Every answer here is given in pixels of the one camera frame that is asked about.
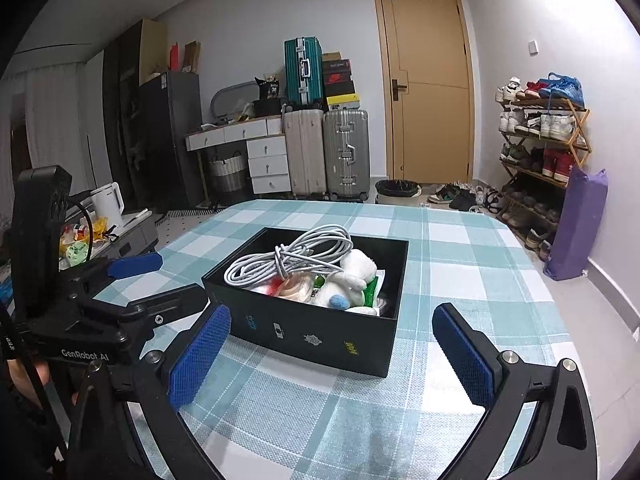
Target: wooden door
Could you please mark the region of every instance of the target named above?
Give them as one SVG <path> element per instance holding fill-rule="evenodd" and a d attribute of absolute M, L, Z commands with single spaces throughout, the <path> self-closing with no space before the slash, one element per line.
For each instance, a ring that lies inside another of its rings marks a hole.
<path fill-rule="evenodd" d="M 393 177 L 467 181 L 472 114 L 458 0 L 382 0 L 382 12 Z"/>

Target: door frame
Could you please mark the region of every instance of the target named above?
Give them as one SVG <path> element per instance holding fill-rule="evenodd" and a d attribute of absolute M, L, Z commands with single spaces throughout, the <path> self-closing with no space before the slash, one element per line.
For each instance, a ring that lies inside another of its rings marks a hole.
<path fill-rule="evenodd" d="M 474 74 L 471 65 L 471 46 L 469 45 L 469 34 L 466 28 L 465 11 L 462 0 L 455 0 L 460 10 L 460 22 L 462 24 L 462 34 L 465 38 L 466 47 L 466 70 L 469 79 L 469 171 L 466 180 L 471 182 L 474 174 L 474 141 L 476 136 L 476 97 L 474 95 Z M 389 70 L 389 54 L 386 46 L 385 17 L 382 9 L 382 0 L 375 0 L 376 15 L 378 17 L 378 33 L 380 35 L 380 55 L 382 56 L 382 84 L 385 89 L 385 137 L 386 137 L 386 174 L 389 178 L 397 178 L 394 175 L 394 142 L 393 142 L 393 119 L 391 104 L 391 78 Z"/>

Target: teal suitcase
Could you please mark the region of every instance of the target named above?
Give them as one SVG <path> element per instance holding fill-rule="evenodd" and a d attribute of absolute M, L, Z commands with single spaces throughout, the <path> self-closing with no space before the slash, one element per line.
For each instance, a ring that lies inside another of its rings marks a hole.
<path fill-rule="evenodd" d="M 322 105 L 322 47 L 318 38 L 296 38 L 284 42 L 287 97 L 290 103 Z"/>

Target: blue gripper pad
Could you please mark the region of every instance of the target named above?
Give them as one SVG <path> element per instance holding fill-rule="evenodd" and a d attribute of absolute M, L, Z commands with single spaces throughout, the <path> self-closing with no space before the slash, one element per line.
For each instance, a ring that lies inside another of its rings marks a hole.
<path fill-rule="evenodd" d="M 433 335 L 471 403 L 490 408 L 494 403 L 494 374 L 491 368 L 443 305 L 436 307 L 431 324 Z"/>
<path fill-rule="evenodd" d="M 111 278 L 121 280 L 159 270 L 162 267 L 162 256 L 158 253 L 140 254 L 140 256 L 130 256 L 114 260 L 107 269 L 107 274 Z"/>
<path fill-rule="evenodd" d="M 169 404 L 177 412 L 193 402 L 231 330 L 231 314 L 220 305 L 194 335 L 169 374 Z"/>

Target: black bin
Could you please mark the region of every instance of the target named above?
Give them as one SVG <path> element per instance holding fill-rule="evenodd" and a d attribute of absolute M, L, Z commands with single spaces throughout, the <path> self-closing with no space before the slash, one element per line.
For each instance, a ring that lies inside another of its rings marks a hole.
<path fill-rule="evenodd" d="M 231 333 L 240 339 L 321 365 L 386 377 L 398 325 L 407 241 L 351 237 L 356 249 L 385 270 L 379 297 L 388 301 L 388 308 L 381 317 L 283 300 L 225 283 L 225 271 L 236 258 L 273 251 L 302 233 L 276 228 L 256 233 L 202 277 L 210 300 L 228 306 Z"/>

